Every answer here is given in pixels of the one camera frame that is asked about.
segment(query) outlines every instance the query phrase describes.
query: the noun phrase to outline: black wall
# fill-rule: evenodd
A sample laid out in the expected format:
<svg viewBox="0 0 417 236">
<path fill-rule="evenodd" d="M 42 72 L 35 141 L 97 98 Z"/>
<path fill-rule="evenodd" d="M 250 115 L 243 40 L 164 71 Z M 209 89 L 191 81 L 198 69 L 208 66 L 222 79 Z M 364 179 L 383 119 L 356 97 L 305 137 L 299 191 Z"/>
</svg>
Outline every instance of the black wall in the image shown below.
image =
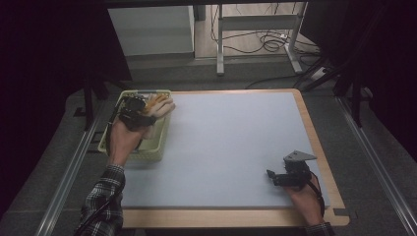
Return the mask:
<svg viewBox="0 0 417 236">
<path fill-rule="evenodd" d="M 36 166 L 87 75 L 131 80 L 106 8 L 0 2 L 0 212 Z"/>
<path fill-rule="evenodd" d="M 364 86 L 378 118 L 417 160 L 417 1 L 389 1 L 364 51 Z"/>
<path fill-rule="evenodd" d="M 332 53 L 349 34 L 342 31 L 348 6 L 347 0 L 309 2 L 300 33 L 316 43 L 322 52 Z"/>
</svg>

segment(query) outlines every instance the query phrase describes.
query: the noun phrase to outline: cable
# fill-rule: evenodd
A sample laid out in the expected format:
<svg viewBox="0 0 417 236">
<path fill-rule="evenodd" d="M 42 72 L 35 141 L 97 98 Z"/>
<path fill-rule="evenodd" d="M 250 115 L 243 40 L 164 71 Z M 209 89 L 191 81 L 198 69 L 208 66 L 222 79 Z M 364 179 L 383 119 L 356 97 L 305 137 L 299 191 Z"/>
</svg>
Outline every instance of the cable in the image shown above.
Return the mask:
<svg viewBox="0 0 417 236">
<path fill-rule="evenodd" d="M 111 117 L 107 122 L 107 132 L 105 136 L 105 142 L 106 142 L 105 149 L 106 149 L 107 155 L 110 155 L 110 137 L 111 137 L 111 129 L 113 127 L 114 119 L 116 119 L 117 115 L 120 113 L 119 112 L 120 106 L 122 105 L 123 102 L 126 102 L 126 99 L 127 97 L 124 96 L 116 103 L 116 106 L 113 109 L 113 113 L 111 114 Z"/>
<path fill-rule="evenodd" d="M 113 202 L 120 194 L 122 193 L 122 189 L 120 188 L 119 191 L 117 191 L 114 195 L 110 196 L 110 198 L 107 200 L 107 202 L 101 206 L 96 212 L 91 214 L 85 221 L 80 225 L 80 227 L 77 229 L 77 231 L 74 233 L 75 236 L 82 235 L 84 230 L 95 220 L 99 217 L 99 215 Z"/>
<path fill-rule="evenodd" d="M 292 7 L 292 12 L 291 12 L 291 14 L 294 14 L 294 11 L 295 11 L 295 5 L 297 4 L 297 2 L 294 2 L 294 6 Z"/>
<path fill-rule="evenodd" d="M 264 12 L 264 15 L 266 15 L 267 14 L 267 11 L 269 10 L 269 9 L 272 9 L 272 4 L 273 3 L 270 3 L 269 4 L 269 6 L 267 7 L 267 9 L 265 10 L 265 12 Z M 243 15 L 240 11 L 239 11 L 239 8 L 238 8 L 238 6 L 237 6 L 238 4 L 236 4 L 236 6 L 235 6 L 235 8 L 236 8 L 236 11 L 239 13 L 239 15 Z M 275 12 L 273 13 L 272 11 L 270 11 L 272 14 L 276 14 L 276 10 L 278 9 L 278 7 L 279 7 L 279 3 L 276 3 L 276 7 L 275 7 Z"/>
<path fill-rule="evenodd" d="M 309 52 L 299 49 L 298 47 L 294 46 L 293 50 L 297 52 L 298 54 L 304 54 L 304 55 L 311 55 L 311 56 L 322 56 L 321 52 Z"/>
<path fill-rule="evenodd" d="M 280 80 L 280 79 L 289 79 L 289 78 L 296 78 L 296 77 L 301 77 L 305 75 L 304 73 L 302 75 L 294 75 L 294 76 L 285 76 L 285 77 L 274 77 L 274 78 L 268 78 L 268 79 L 263 79 L 263 80 L 259 80 L 259 81 L 255 81 L 252 82 L 250 84 L 248 84 L 247 86 L 245 86 L 245 89 L 249 89 L 249 87 L 258 84 L 258 83 L 263 83 L 263 82 L 268 82 L 268 81 L 274 81 L 274 80 Z"/>
<path fill-rule="evenodd" d="M 308 43 L 308 42 L 302 42 L 299 40 L 295 40 L 295 42 L 301 43 L 301 44 L 305 44 L 305 45 L 309 45 L 309 46 L 316 46 L 319 47 L 318 45 L 314 44 L 314 43 Z"/>
<path fill-rule="evenodd" d="M 276 14 L 278 7 L 279 7 L 279 3 L 277 3 L 275 9 L 273 10 L 273 13 L 274 14 Z M 240 15 L 242 15 L 242 13 L 238 9 L 238 4 L 235 5 L 235 8 L 236 8 L 237 12 Z M 265 14 L 267 13 L 267 11 L 268 11 L 269 8 L 272 9 L 272 3 L 270 3 L 269 6 L 267 7 L 267 9 L 265 11 Z M 213 15 L 213 13 L 212 13 L 212 5 L 210 5 L 210 16 L 211 16 L 211 31 L 210 31 L 210 37 L 211 37 L 211 40 L 215 41 L 216 43 L 218 43 L 218 39 L 215 37 L 215 33 L 214 33 L 214 22 L 215 22 L 214 19 L 217 16 L 217 12 L 218 12 L 218 6 L 217 6 L 217 8 L 216 8 L 216 10 L 214 12 L 214 15 Z M 223 47 L 224 48 L 228 48 L 228 49 L 232 49 L 232 50 L 235 50 L 235 51 L 238 51 L 238 52 L 241 52 L 241 53 L 251 54 L 251 53 L 258 52 L 258 51 L 260 51 L 262 49 L 264 49 L 264 50 L 266 50 L 268 52 L 275 52 L 275 51 L 278 51 L 284 45 L 285 42 L 284 42 L 284 40 L 282 38 L 277 37 L 277 36 L 270 35 L 270 33 L 275 33 L 275 34 L 282 34 L 282 33 L 278 32 L 278 31 L 271 31 L 270 29 L 267 30 L 267 31 L 264 31 L 264 30 L 256 30 L 256 31 L 248 32 L 248 33 L 235 34 L 235 35 L 223 37 L 222 39 L 224 40 L 224 39 L 228 39 L 228 38 L 232 38 L 232 37 L 244 36 L 244 35 L 250 35 L 250 34 L 256 34 L 256 35 L 258 35 L 258 33 L 262 33 L 262 32 L 265 32 L 266 33 L 266 34 L 264 34 L 264 35 L 262 35 L 262 36 L 259 37 L 260 42 L 261 42 L 262 45 L 261 45 L 260 48 L 255 49 L 253 51 L 243 51 L 243 50 L 240 50 L 238 48 L 231 47 L 231 46 L 223 46 Z"/>
<path fill-rule="evenodd" d="M 319 62 L 322 61 L 324 57 L 321 56 L 317 61 L 315 61 L 313 63 L 313 65 L 311 67 L 309 67 L 309 69 L 307 69 L 307 71 L 302 75 L 302 77 L 300 77 L 292 86 L 293 88 L 297 88 L 299 85 L 301 85 L 304 81 L 306 81 L 308 78 L 304 78 L 304 76 L 310 74 L 312 71 L 317 70 L 317 68 L 319 68 L 321 66 L 321 64 Z"/>
<path fill-rule="evenodd" d="M 314 63 L 313 64 L 307 64 L 305 61 L 303 61 L 303 58 L 305 58 L 305 57 L 319 57 L 319 59 L 320 59 L 320 57 L 322 57 L 322 56 L 321 55 L 303 55 L 303 56 L 300 56 L 299 61 L 301 63 L 303 63 L 304 65 L 311 67 L 311 66 L 314 65 Z"/>
</svg>

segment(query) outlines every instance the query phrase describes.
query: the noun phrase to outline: gray floor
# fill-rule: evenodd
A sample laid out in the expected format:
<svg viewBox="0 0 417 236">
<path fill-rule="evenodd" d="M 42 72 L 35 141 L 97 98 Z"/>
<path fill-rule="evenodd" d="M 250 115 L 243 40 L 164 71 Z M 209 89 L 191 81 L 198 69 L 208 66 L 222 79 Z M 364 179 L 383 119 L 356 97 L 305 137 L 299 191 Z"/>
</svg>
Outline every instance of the gray floor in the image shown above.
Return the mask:
<svg viewBox="0 0 417 236">
<path fill-rule="evenodd" d="M 254 81 L 293 75 L 286 57 L 273 58 L 228 58 L 225 76 L 215 74 L 215 61 L 191 60 L 147 60 L 130 58 L 129 66 L 134 78 L 127 85 L 135 89 L 208 90 L 244 89 Z M 277 79 L 258 83 L 250 89 L 291 88 L 294 78 Z M 335 227 L 337 235 L 408 235 L 392 202 L 375 174 L 370 161 L 354 136 L 345 113 L 332 95 L 332 81 L 303 97 L 313 124 L 321 140 L 339 192 L 350 215 L 347 226 Z M 97 124 L 97 131 L 105 127 L 114 102 L 121 89 L 108 85 L 110 98 L 104 101 L 103 118 Z M 96 101 L 97 107 L 102 101 Z M 13 204 L 0 222 L 0 235 L 33 235 L 44 213 L 51 203 L 70 159 L 83 137 L 84 117 L 74 116 L 78 107 L 84 105 L 81 92 L 76 92 L 67 101 L 63 117 L 54 138 L 41 161 L 15 198 Z M 417 189 L 413 180 L 417 176 L 417 164 L 390 135 L 369 109 L 362 103 L 363 131 L 373 144 L 379 158 L 395 186 L 402 193 L 414 213 L 417 211 Z M 91 142 L 84 156 L 80 171 L 68 198 L 59 211 L 52 235 L 71 235 L 77 226 L 80 206 L 93 183 L 101 174 L 106 157 L 96 153 L 96 143 Z M 134 235 L 125 230 L 124 235 Z M 300 235 L 297 229 L 176 229 L 147 230 L 148 235 Z"/>
</svg>

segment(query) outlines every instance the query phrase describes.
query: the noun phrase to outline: green basket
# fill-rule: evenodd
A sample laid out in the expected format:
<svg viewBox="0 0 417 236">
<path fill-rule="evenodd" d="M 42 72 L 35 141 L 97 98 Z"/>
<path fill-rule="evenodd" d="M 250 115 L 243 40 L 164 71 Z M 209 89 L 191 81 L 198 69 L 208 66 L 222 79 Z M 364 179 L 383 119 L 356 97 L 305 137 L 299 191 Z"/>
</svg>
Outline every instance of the green basket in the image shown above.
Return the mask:
<svg viewBox="0 0 417 236">
<path fill-rule="evenodd" d="M 166 94 L 171 96 L 170 90 L 124 90 L 119 96 L 119 100 L 124 96 L 142 95 L 148 97 L 151 94 Z M 169 120 L 171 114 L 168 114 L 162 119 L 158 119 L 153 125 L 154 136 L 152 139 L 143 140 L 139 148 L 134 149 L 129 154 L 129 159 L 136 160 L 151 160 L 160 161 L 163 157 L 163 150 L 165 147 L 166 135 L 169 127 Z M 107 128 L 104 130 L 104 134 L 101 137 L 101 141 L 98 145 L 98 150 L 106 153 L 106 137 Z"/>
</svg>

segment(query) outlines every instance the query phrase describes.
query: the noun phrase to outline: plaid shirt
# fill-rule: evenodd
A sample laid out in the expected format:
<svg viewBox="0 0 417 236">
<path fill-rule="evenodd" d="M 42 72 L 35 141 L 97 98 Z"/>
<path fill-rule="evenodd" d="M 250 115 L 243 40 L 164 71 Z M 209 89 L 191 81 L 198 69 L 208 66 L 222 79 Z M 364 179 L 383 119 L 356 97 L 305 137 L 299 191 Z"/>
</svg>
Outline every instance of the plaid shirt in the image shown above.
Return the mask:
<svg viewBox="0 0 417 236">
<path fill-rule="evenodd" d="M 335 235 L 333 229 L 331 228 L 330 223 L 328 222 L 306 227 L 306 233 L 308 236 L 333 236 Z"/>
<path fill-rule="evenodd" d="M 117 235 L 123 225 L 121 207 L 122 190 L 125 187 L 123 167 L 108 165 L 99 181 L 89 193 L 82 207 L 80 226 L 101 207 L 104 210 L 83 230 L 81 235 Z"/>
</svg>

